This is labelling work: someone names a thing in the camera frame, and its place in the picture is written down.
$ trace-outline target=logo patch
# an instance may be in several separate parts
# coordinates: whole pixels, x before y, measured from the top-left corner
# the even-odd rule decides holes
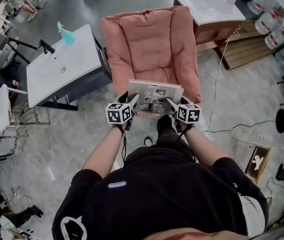
[[[126,181],[116,182],[116,183],[110,183],[107,185],[109,189],[113,188],[120,188],[126,185]]]

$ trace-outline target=gray floor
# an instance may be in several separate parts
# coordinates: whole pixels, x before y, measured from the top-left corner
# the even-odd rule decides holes
[[[23,14],[16,17],[13,21],[17,27],[14,34],[18,35],[20,40],[31,44],[36,44],[39,39],[53,44],[60,39],[56,24],[57,21],[61,21],[65,28],[71,31],[90,24],[97,39],[104,43],[99,29],[101,17],[125,11],[167,7],[172,3],[173,0],[49,0],[46,8],[40,11],[31,23],[26,22]],[[41,53],[28,48],[21,51],[32,59]],[[219,59],[213,50],[198,53],[203,100],[201,107],[207,125],[214,106],[218,66]],[[19,69],[18,75],[22,88],[26,89],[22,81],[25,79],[25,71]],[[278,65],[272,56],[232,71],[226,71],[222,67],[210,129],[216,131],[237,124],[251,125],[265,120],[275,120],[279,104],[284,102],[284,85],[277,85],[278,80]],[[109,84],[78,100],[78,112],[49,110],[51,125],[31,128],[30,136],[20,140],[23,152],[0,164],[0,187],[7,196],[11,198],[12,189],[20,187],[22,193],[33,198],[30,203],[45,212],[42,219],[33,218],[33,222],[50,227],[72,177],[109,129],[104,109],[113,98],[113,86]],[[47,110],[40,109],[40,114],[45,120]],[[156,138],[157,120],[154,116],[134,119],[132,129],[127,134],[128,153],[142,146],[146,135]],[[284,163],[284,133],[278,134],[273,122],[256,125],[248,131],[252,134],[263,131],[263,145],[275,147],[260,183],[263,193],[268,196],[270,191],[266,188],[266,182],[269,177],[275,176],[279,164]],[[221,133],[211,133],[209,137],[212,140],[218,139],[216,143],[227,150],[240,166],[245,167],[242,157],[250,156],[250,153],[236,153],[236,133],[237,130],[226,132],[220,139],[218,138]],[[258,142],[257,138],[248,133],[242,140]],[[117,162],[119,166],[122,165],[119,158]],[[271,224],[283,210],[284,190],[272,182],[268,186],[274,196],[274,205],[270,210],[268,222]],[[28,206],[28,200],[20,194],[20,198],[14,197],[10,204],[15,212],[19,212]]]

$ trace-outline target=pink cushion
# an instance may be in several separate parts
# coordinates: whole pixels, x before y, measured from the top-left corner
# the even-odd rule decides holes
[[[180,84],[186,97],[201,101],[188,7],[121,13],[102,18],[101,25],[117,95],[138,79]]]

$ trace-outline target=open book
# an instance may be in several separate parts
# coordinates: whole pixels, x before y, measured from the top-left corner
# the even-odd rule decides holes
[[[182,86],[177,84],[130,80],[128,83],[128,102],[132,100],[135,94],[139,94],[140,97],[135,108],[136,112],[173,114],[174,112],[166,97],[179,104],[183,92]]]

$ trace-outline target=blue spray bottle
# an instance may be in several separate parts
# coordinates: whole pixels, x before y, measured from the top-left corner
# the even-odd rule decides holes
[[[60,22],[57,22],[58,32],[61,33],[65,43],[70,46],[75,42],[75,36],[72,32],[63,29],[63,25]]]

